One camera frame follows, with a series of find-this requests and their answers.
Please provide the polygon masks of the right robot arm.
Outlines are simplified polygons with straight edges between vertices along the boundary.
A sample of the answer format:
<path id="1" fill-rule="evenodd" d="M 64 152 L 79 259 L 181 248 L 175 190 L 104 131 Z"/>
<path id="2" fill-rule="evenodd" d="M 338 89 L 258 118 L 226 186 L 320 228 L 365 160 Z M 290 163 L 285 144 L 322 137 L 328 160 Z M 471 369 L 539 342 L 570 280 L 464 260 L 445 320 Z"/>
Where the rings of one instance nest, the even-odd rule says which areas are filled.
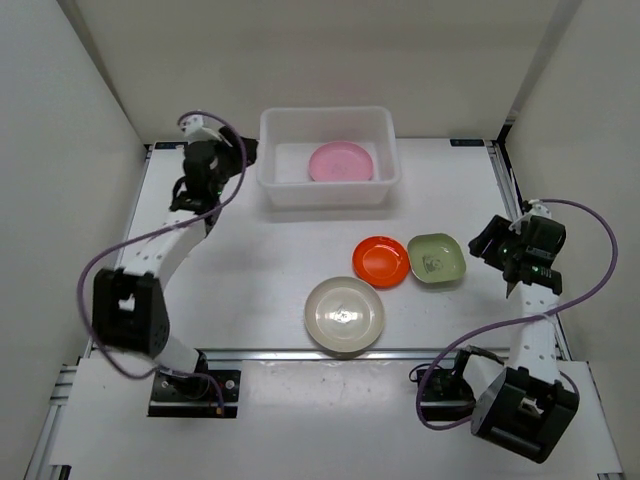
<path id="1" fill-rule="evenodd" d="M 524 284 L 558 295 L 562 277 L 552 264 L 565 240 L 565 227 L 544 209 L 515 221 L 494 216 L 469 242 L 469 252 L 502 273 L 508 292 Z M 470 400 L 480 393 L 471 433 L 538 464 L 547 460 L 579 407 L 579 394 L 561 380 L 552 319 L 544 314 L 519 326 L 501 372 L 493 375 L 467 364 L 449 375 L 450 390 L 458 398 Z"/>

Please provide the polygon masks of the green square panda dish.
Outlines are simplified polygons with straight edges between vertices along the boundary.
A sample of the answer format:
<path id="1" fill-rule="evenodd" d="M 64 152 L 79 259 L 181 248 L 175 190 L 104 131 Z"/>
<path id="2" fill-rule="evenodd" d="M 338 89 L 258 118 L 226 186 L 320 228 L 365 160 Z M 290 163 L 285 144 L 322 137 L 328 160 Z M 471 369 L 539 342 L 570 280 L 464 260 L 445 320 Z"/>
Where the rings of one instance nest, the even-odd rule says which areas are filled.
<path id="1" fill-rule="evenodd" d="M 459 243 L 445 233 L 423 234 L 407 244 L 414 277 L 425 285 L 460 281 L 466 274 L 466 261 Z"/>

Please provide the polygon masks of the pink round plate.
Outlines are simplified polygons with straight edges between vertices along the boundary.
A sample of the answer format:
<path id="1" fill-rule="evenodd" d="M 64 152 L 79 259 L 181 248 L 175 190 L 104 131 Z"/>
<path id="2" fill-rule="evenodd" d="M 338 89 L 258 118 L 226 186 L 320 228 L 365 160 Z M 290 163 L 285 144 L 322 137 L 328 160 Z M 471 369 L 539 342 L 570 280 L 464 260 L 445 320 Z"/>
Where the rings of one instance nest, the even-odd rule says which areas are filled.
<path id="1" fill-rule="evenodd" d="M 311 155 L 308 171 L 315 182 L 362 182 L 374 175 L 371 155 L 352 142 L 330 142 Z"/>

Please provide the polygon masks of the cream round bowl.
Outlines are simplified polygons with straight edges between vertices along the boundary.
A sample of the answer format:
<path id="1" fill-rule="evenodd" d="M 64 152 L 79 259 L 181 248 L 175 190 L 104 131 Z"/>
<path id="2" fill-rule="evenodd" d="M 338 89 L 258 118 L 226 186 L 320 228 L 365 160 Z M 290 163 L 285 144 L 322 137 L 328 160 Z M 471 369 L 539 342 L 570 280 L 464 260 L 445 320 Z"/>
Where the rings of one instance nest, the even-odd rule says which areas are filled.
<path id="1" fill-rule="evenodd" d="M 378 293 L 357 278 L 329 278 L 318 284 L 305 302 L 307 333 L 335 354 L 356 354 L 368 349 L 385 325 L 386 312 Z"/>

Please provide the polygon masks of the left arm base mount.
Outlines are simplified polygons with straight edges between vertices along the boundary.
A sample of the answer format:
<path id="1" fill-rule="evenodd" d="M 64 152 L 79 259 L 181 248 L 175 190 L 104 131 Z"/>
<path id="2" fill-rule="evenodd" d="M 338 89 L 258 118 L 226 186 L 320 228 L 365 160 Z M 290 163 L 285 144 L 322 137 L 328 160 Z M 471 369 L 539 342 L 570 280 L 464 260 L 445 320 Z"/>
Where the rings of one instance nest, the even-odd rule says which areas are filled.
<path id="1" fill-rule="evenodd" d="M 158 372 L 152 383 L 151 418 L 235 419 L 241 388 L 240 369 L 208 370 L 207 378 L 179 378 Z"/>

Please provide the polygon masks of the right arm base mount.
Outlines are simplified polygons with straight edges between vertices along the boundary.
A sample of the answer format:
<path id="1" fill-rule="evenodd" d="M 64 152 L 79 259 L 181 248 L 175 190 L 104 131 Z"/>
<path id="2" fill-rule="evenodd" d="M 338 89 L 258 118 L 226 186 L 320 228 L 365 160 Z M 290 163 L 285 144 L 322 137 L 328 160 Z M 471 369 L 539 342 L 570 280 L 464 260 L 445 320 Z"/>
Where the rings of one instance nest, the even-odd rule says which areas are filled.
<path id="1" fill-rule="evenodd" d="M 504 361 L 496 354 L 475 346 L 460 350 L 451 368 L 435 366 L 421 394 L 421 411 L 429 422 L 455 422 L 470 416 L 475 397 L 463 372 L 469 359 L 477 356 L 500 366 Z"/>

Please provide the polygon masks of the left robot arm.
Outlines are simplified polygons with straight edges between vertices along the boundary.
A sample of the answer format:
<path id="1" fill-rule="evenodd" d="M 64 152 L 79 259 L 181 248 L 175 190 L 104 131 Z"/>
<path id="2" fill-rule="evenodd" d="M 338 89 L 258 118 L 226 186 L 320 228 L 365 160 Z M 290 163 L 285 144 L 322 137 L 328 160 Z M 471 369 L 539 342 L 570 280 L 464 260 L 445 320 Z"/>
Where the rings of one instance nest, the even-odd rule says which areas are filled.
<path id="1" fill-rule="evenodd" d="M 95 343 L 154 362 L 175 376 L 175 388 L 188 400 L 206 395 L 210 377 L 204 354 L 172 334 L 164 289 L 208 237 L 221 213 L 225 185 L 246 174 L 257 150 L 256 139 L 238 136 L 228 126 L 189 142 L 160 233 L 145 240 L 129 262 L 103 268 L 93 280 Z"/>

